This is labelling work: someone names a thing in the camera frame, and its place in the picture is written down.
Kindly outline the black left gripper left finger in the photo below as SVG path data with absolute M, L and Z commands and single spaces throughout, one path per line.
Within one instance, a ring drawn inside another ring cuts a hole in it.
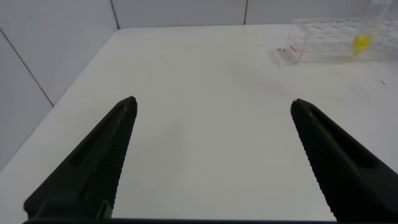
M 118 102 L 24 202 L 29 218 L 109 218 L 137 101 Z

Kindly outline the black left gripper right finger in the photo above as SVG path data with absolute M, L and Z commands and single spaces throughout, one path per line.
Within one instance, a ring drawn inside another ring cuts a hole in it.
M 397 221 L 397 173 L 315 105 L 296 99 L 290 113 L 336 220 Z

